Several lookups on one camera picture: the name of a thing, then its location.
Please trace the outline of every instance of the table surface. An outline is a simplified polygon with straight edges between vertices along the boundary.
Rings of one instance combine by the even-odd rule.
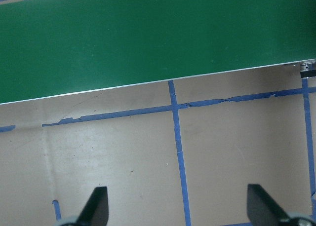
[[[0,5],[0,103],[316,58],[316,0]]]

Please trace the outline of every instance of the green board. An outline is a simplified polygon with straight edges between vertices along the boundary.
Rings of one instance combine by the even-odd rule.
[[[316,58],[316,0],[0,5],[0,103]]]

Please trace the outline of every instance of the green panel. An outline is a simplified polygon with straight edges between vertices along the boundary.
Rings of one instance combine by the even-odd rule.
[[[316,58],[316,0],[0,6],[0,103]]]

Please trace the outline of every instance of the green surface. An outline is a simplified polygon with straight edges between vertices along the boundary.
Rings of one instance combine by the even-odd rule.
[[[316,58],[316,0],[0,5],[0,103]]]

